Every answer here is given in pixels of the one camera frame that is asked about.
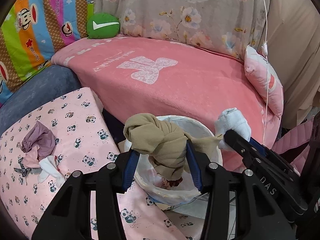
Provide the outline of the colourful striped monkey pillow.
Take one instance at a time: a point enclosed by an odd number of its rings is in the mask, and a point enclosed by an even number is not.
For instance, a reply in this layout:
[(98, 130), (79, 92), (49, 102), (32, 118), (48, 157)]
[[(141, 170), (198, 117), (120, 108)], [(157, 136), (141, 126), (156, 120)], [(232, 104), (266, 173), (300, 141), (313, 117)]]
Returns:
[(61, 48), (87, 36), (94, 0), (16, 0), (1, 25), (1, 104), (50, 65)]

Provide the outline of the white lined trash bin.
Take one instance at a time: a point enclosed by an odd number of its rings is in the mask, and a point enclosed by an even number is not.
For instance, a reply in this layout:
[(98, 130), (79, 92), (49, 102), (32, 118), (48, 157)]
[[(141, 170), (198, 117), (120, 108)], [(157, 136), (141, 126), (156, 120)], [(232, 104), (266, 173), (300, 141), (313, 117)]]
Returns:
[[(156, 118), (173, 122), (196, 138), (215, 137), (206, 126), (192, 118), (178, 115), (156, 116)], [(131, 148), (132, 143), (126, 140), (126, 145)], [(222, 154), (218, 146), (214, 151), (214, 156), (209, 159), (222, 164)], [(173, 181), (165, 179), (156, 172), (149, 162), (147, 154), (140, 154), (135, 172), (135, 181), (151, 198), (166, 205), (185, 204), (200, 195), (199, 190), (193, 184), (187, 158), (181, 178)]]

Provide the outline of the purple cloth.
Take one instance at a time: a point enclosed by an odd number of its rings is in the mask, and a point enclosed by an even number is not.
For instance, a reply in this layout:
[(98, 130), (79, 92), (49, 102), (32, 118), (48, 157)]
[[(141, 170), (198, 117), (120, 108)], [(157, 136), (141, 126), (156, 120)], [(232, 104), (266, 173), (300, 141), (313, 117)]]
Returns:
[(20, 148), (22, 152), (28, 153), (37, 147), (37, 159), (41, 161), (53, 153), (55, 146), (55, 136), (52, 131), (37, 121), (22, 140)]

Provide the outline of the white sock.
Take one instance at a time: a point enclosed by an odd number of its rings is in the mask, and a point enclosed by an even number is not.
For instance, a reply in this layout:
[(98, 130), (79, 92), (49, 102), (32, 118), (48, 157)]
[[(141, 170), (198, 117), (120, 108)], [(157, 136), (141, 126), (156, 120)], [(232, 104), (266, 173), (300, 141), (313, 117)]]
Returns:
[(61, 187), (66, 181), (65, 177), (57, 168), (54, 155), (49, 155), (46, 158), (43, 158), (39, 162), (39, 166), (42, 171), (37, 176), (38, 183), (43, 183), (49, 176), (52, 176), (55, 179), (57, 187)]

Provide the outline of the pink blanket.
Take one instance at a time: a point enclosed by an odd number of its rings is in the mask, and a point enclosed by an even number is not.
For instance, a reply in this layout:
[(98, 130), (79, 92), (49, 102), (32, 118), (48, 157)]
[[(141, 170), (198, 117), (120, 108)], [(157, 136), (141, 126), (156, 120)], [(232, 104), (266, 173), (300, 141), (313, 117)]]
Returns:
[(237, 108), (267, 147), (280, 128), (243, 64), (218, 53), (142, 37), (83, 38), (56, 52), (52, 63), (70, 68), (121, 122), (137, 113), (180, 115), (213, 131), (223, 110)]

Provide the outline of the pink panda print sheet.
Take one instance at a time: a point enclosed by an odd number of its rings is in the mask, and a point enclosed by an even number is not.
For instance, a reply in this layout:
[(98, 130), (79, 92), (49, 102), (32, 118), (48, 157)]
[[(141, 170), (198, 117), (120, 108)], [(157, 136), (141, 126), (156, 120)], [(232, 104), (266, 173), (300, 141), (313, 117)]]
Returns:
[[(102, 117), (102, 107), (89, 88), (81, 88), (25, 115), (1, 136), (1, 200), (18, 231), (30, 238), (58, 192), (56, 179), (22, 177), (17, 169), (25, 156), (20, 145), (37, 122), (56, 138), (53, 154), (62, 175), (75, 170), (95, 172), (119, 154)], [(128, 239), (199, 239), (203, 220), (173, 211), (163, 212), (145, 191), (132, 184), (117, 196)]]

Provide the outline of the black white patterned fabric scrap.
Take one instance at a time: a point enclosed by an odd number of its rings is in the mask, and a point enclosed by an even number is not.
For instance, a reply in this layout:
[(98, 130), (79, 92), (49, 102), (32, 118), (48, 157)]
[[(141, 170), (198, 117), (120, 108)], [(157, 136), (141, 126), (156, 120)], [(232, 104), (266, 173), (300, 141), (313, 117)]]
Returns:
[(27, 176), (29, 175), (29, 173), (31, 172), (31, 168), (29, 167), (25, 167), (22, 163), (23, 161), (23, 157), (18, 159), (18, 164), (20, 167), (15, 167), (14, 171), (17, 172), (18, 175), (18, 181), (21, 185), (23, 185), (25, 183), (25, 179), (27, 178)]

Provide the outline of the green round pillow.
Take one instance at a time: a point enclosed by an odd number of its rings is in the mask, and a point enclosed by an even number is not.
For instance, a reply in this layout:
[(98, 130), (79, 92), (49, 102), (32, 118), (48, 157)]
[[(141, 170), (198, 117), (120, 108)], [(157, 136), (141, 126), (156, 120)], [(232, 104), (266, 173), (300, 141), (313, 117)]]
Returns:
[(113, 38), (119, 30), (119, 20), (110, 14), (94, 14), (87, 21), (87, 35), (91, 39)]

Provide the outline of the small pink pillow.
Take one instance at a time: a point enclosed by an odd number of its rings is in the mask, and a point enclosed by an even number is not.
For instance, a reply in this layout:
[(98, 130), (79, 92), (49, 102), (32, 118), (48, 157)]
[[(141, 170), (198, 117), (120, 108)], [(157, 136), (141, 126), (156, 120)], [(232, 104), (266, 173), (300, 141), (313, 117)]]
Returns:
[(244, 70), (245, 76), (268, 108), (281, 119), (284, 109), (283, 86), (273, 67), (251, 46), (246, 47)]

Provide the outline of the beige curtain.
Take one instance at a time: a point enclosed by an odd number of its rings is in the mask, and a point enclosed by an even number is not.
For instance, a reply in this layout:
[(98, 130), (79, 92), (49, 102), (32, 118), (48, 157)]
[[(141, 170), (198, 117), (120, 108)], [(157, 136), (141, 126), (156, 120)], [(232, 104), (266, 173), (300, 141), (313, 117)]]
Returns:
[(317, 105), (319, 94), (319, 12), (311, 0), (270, 0), (268, 60), (284, 91), (284, 128), (298, 125)]

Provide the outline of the light blue white cloth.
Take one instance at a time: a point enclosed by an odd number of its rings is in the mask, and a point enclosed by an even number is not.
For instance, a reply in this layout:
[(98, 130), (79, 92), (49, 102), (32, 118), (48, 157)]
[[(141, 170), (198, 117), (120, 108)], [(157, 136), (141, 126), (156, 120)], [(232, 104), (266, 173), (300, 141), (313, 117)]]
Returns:
[(251, 128), (241, 111), (235, 107), (222, 111), (218, 119), (214, 122), (214, 127), (216, 136), (224, 136), (228, 130), (234, 130), (247, 142), (250, 141)]

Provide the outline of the light pink cloth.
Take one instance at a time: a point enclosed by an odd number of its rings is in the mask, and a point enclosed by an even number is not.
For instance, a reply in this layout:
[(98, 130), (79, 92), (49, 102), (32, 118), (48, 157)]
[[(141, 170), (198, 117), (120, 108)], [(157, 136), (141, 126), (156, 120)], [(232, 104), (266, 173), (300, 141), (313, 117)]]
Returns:
[(38, 160), (38, 149), (39, 147), (34, 146), (29, 152), (25, 154), (25, 157), (22, 160), (22, 164), (24, 167), (28, 168), (39, 168), (39, 160)]

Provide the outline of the grey floral sheet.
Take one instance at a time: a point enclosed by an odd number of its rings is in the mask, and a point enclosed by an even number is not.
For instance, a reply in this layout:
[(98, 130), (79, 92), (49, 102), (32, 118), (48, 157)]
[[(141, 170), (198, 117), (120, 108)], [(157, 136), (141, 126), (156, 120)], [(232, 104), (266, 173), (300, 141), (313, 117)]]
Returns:
[(262, 39), (270, 0), (94, 0), (120, 33), (181, 42), (236, 59)]

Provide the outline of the tan knotted cloth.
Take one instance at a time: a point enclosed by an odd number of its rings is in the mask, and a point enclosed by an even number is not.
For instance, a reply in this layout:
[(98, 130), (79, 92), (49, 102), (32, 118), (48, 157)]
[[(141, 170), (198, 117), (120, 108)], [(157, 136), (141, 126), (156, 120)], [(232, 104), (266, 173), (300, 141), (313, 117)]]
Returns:
[(131, 148), (147, 154), (156, 172), (167, 180), (179, 180), (185, 168), (187, 141), (191, 140), (197, 152), (214, 156), (222, 135), (203, 138), (193, 137), (173, 122), (159, 120), (150, 113), (129, 117), (124, 127), (125, 138)]

